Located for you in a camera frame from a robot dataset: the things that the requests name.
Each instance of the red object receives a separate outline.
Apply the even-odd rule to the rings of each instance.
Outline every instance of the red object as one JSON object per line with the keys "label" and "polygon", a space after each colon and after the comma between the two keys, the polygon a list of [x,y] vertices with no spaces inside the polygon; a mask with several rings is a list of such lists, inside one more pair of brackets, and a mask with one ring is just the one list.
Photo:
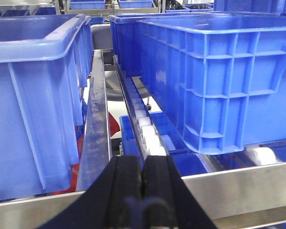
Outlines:
{"label": "red object", "polygon": [[[113,136],[115,133],[120,131],[120,126],[119,126],[118,122],[114,119],[114,117],[111,115],[111,113],[109,113],[109,125],[110,125],[110,136]],[[81,136],[77,140],[78,155],[79,155],[80,158],[82,156],[82,143],[83,143],[83,140],[84,140],[83,136]],[[52,192],[53,195],[69,193],[69,192],[75,192],[79,167],[80,167],[80,164],[76,164],[76,165],[72,166],[72,177],[71,177],[71,186],[70,186],[70,188],[68,188],[67,190],[64,190],[64,191]]]}
{"label": "red object", "polygon": [[115,133],[119,132],[120,126],[114,117],[109,113],[109,126],[110,126],[110,136],[112,137]]}

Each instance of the crate rim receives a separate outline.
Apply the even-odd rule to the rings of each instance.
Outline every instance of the crate rim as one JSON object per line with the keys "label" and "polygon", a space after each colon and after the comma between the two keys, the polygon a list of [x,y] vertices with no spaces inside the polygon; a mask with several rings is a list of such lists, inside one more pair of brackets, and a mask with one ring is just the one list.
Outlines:
{"label": "crate rim", "polygon": [[[64,57],[72,45],[72,41],[78,34],[83,24],[89,22],[84,14],[69,15],[37,15],[0,18],[0,21],[21,21],[28,23],[34,19],[54,19],[55,17],[66,17],[63,24],[51,31],[42,39],[16,40],[0,42],[0,63],[3,62],[27,62],[27,61],[51,61]],[[13,52],[3,52],[2,50],[13,49]],[[29,56],[23,55],[25,52],[34,53]]]}

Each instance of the metal beam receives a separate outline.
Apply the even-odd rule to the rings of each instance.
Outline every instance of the metal beam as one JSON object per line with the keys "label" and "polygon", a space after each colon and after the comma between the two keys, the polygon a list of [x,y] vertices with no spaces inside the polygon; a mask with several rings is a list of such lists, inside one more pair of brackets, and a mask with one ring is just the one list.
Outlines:
{"label": "metal beam", "polygon": [[0,0],[0,6],[53,5],[53,0]]}
{"label": "metal beam", "polygon": [[0,229],[32,229],[56,216],[83,192],[0,203]]}
{"label": "metal beam", "polygon": [[286,163],[194,175],[183,180],[219,228],[260,228],[286,221]]}
{"label": "metal beam", "polygon": [[77,190],[87,190],[111,156],[103,52],[95,50]]}

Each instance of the metal plate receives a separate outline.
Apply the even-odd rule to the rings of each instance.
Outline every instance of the metal plate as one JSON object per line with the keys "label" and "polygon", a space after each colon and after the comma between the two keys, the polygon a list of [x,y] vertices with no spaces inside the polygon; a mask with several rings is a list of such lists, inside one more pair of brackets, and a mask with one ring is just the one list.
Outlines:
{"label": "metal plate", "polygon": [[32,229],[56,216],[83,192],[0,203],[0,229]]}
{"label": "metal plate", "polygon": [[[286,163],[188,176],[183,180],[209,217],[217,219],[219,228],[258,228],[286,221]],[[260,217],[246,218],[254,214]]]}

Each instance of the white roller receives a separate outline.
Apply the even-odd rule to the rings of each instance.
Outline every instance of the white roller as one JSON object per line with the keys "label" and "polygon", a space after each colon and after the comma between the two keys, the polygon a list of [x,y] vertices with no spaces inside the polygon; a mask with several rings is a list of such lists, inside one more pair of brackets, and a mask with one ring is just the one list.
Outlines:
{"label": "white roller", "polygon": [[154,130],[154,126],[153,125],[146,125],[146,126],[142,126],[142,135],[143,138],[145,136],[149,136],[149,135],[155,135],[156,132]]}
{"label": "white roller", "polygon": [[159,139],[159,137],[157,135],[145,136],[144,142],[146,144],[147,151],[150,148],[159,147],[160,146],[160,139]]}
{"label": "white roller", "polygon": [[141,117],[147,116],[145,110],[136,110],[134,112],[135,112],[135,117],[137,118],[137,120],[139,120],[139,118],[141,118]]}
{"label": "white roller", "polygon": [[251,147],[246,149],[248,156],[261,166],[275,164],[276,155],[272,149],[268,147]]}
{"label": "white roller", "polygon": [[166,152],[163,146],[149,148],[147,154],[151,156],[166,156]]}
{"label": "white roller", "polygon": [[151,120],[149,117],[141,117],[138,119],[140,130],[142,130],[143,126],[151,125]]}
{"label": "white roller", "polygon": [[134,110],[144,110],[144,104],[133,104]]}

